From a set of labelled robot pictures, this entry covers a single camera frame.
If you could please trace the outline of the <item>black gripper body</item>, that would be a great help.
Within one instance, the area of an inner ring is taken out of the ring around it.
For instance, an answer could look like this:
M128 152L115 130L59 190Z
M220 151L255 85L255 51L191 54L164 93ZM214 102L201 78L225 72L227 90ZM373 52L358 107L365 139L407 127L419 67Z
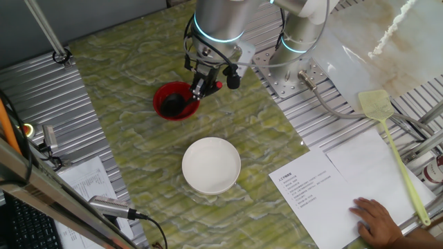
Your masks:
M201 94L206 85L212 84L214 86L214 93L222 88L222 83L217 79L219 68L214 66L207 66L205 64L198 64L195 67L193 83L201 84Z

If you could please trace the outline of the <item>person's bare hand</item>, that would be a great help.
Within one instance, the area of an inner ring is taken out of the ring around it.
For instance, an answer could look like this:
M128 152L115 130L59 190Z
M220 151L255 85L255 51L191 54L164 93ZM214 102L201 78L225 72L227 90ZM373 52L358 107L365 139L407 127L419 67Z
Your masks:
M392 248L404 236L392 220L389 212L376 200L365 198L354 199L357 207L350 212L360 217L365 224L358 223L361 238L373 248Z

